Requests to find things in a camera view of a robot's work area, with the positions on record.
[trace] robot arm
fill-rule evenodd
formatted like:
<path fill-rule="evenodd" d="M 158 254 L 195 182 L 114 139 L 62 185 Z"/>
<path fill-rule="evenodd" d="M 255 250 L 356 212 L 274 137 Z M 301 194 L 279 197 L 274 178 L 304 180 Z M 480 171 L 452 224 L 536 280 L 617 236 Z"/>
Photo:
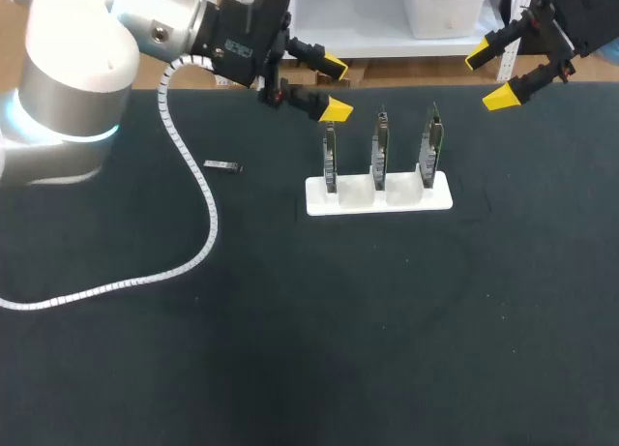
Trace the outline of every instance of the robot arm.
<path fill-rule="evenodd" d="M 191 55 L 250 87 L 260 102 L 288 102 L 315 121 L 345 121 L 352 107 L 280 79 L 284 54 L 342 78 L 322 46 L 290 38 L 290 0 L 15 0 L 30 7 L 17 90 L 0 94 L 3 184 L 78 182 L 97 172 L 125 110 L 139 52 L 166 62 Z"/>
<path fill-rule="evenodd" d="M 30 6 L 32 0 L 14 0 Z M 135 38 L 140 52 L 172 62 L 182 54 L 206 56 L 215 74 L 246 87 L 264 78 L 259 100 L 277 108 L 282 102 L 313 120 L 345 121 L 352 107 L 321 93 L 310 93 L 279 79 L 287 52 L 312 70 L 342 79 L 347 66 L 320 45 L 290 38 L 290 0 L 101 0 Z"/>
<path fill-rule="evenodd" d="M 486 96 L 489 110 L 525 104 L 556 77 L 567 83 L 575 74 L 574 57 L 586 57 L 619 37 L 619 0 L 534 0 L 521 20 L 487 34 L 466 58 L 467 65 L 480 68 L 525 34 L 544 41 L 549 62 Z"/>

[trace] black table surface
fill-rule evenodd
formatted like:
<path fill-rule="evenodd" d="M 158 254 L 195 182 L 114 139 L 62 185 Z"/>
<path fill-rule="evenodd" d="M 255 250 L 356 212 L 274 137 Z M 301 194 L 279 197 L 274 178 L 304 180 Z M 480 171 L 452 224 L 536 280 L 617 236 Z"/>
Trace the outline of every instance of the black table surface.
<path fill-rule="evenodd" d="M 174 281 L 0 312 L 3 445 L 619 443 L 619 86 L 556 85 L 498 113 L 485 87 L 342 92 L 339 173 L 392 171 L 427 108 L 455 206 L 310 218 L 321 134 L 250 92 L 176 92 L 221 236 Z M 156 94 L 133 94 L 102 173 L 0 190 L 0 292 L 35 301 L 165 270 L 208 231 Z"/>

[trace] screw hole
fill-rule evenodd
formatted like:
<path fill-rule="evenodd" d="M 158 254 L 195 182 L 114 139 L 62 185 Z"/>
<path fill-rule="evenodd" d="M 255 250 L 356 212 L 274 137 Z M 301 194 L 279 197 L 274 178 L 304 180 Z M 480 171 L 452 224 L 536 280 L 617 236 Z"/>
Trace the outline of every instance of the screw hole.
<path fill-rule="evenodd" d="M 163 27 L 157 27 L 154 28 L 153 31 L 151 32 L 151 35 L 153 37 L 153 40 L 155 40 L 155 42 L 157 43 L 165 43 L 167 42 L 167 30 L 165 30 Z"/>

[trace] white spiral cable wrap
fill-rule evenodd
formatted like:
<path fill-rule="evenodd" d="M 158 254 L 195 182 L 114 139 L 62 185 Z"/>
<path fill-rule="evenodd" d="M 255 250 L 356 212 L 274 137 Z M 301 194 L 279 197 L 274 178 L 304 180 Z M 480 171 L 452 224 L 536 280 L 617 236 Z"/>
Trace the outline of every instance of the white spiral cable wrap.
<path fill-rule="evenodd" d="M 193 177 L 195 178 L 195 181 L 197 182 L 200 190 L 202 191 L 204 200 L 206 201 L 206 206 L 209 213 L 210 230 L 208 238 L 206 239 L 206 243 L 204 244 L 200 252 L 189 262 L 180 265 L 172 270 L 168 270 L 167 272 L 161 272 L 155 275 L 150 275 L 148 277 L 139 277 L 136 279 L 122 280 L 120 282 L 104 284 L 102 286 L 97 286 L 96 288 L 87 289 L 85 291 L 70 294 L 68 296 L 62 296 L 59 298 L 41 301 L 40 303 L 22 304 L 14 303 L 0 298 L 0 308 L 9 309 L 12 311 L 39 311 L 43 309 L 57 308 L 59 306 L 64 306 L 69 303 L 74 303 L 75 301 L 81 301 L 82 299 L 92 298 L 94 296 L 106 294 L 111 291 L 117 291 L 120 289 L 126 289 L 155 282 L 163 282 L 188 273 L 191 269 L 199 265 L 206 258 L 207 255 L 209 255 L 211 249 L 213 248 L 213 245 L 215 244 L 215 239 L 217 238 L 218 233 L 218 215 L 217 207 L 215 205 L 215 199 L 213 198 L 211 189 L 209 188 L 206 180 L 204 179 L 204 175 L 202 174 L 200 167 L 193 159 L 192 154 L 187 148 L 185 142 L 178 134 L 176 127 L 174 127 L 174 123 L 172 122 L 172 117 L 170 116 L 169 108 L 167 105 L 167 91 L 169 88 L 170 79 L 179 69 L 190 65 L 199 66 L 202 69 L 206 69 L 210 72 L 213 70 L 211 60 L 206 57 L 189 55 L 181 56 L 180 58 L 172 62 L 163 73 L 162 82 L 159 86 L 158 101 L 159 112 L 162 117 L 163 124 L 165 125 L 165 129 L 170 135 L 170 138 L 172 138 L 172 141 L 176 145 L 179 153 L 181 153 L 181 156 L 185 160 L 187 167 L 192 171 Z"/>

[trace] white holder stand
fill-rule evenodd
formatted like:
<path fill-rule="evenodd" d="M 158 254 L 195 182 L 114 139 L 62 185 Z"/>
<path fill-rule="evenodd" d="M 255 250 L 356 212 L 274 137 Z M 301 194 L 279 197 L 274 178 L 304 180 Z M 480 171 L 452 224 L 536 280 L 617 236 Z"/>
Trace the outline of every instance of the white holder stand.
<path fill-rule="evenodd" d="M 371 168 L 367 175 L 339 176 L 337 193 L 327 193 L 324 177 L 312 177 L 306 199 L 311 216 L 443 211 L 454 205 L 445 173 L 436 172 L 434 188 L 426 189 L 418 164 L 415 172 L 388 173 L 384 192 L 374 188 Z"/>

